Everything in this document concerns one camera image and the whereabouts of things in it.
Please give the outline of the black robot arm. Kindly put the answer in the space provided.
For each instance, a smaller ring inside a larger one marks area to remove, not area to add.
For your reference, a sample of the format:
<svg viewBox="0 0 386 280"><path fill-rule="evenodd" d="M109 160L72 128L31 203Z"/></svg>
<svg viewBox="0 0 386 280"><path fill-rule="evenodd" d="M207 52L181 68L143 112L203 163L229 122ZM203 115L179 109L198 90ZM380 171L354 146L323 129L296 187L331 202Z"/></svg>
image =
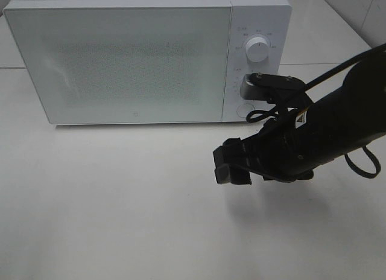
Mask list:
<svg viewBox="0 0 386 280"><path fill-rule="evenodd" d="M341 87L303 110L269 119L245 139L214 151L219 184L309 180L313 170L385 135L385 54L357 63Z"/></svg>

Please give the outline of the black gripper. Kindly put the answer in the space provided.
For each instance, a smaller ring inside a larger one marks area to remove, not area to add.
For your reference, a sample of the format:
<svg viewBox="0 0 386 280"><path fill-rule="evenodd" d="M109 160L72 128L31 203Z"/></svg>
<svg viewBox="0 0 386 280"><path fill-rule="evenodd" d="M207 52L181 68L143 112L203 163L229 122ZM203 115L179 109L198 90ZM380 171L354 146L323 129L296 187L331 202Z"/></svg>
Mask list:
<svg viewBox="0 0 386 280"><path fill-rule="evenodd" d="M264 180L280 182L293 182L296 180L309 180L314 176L312 170L291 174L284 168L297 160L297 155L289 147L286 134L295 129L297 114L312 104L306 95L283 102L283 98L273 96L268 100L279 109L269 114L268 111L255 110L249 115L248 121L253 121L253 115L267 115L269 120L263 124L258 134L251 136L247 142L256 156L254 172L262 175ZM251 185L250 173L229 163L243 157L241 138L229 138L213 151L215 162L215 178L218 184L231 183L234 185Z"/></svg>

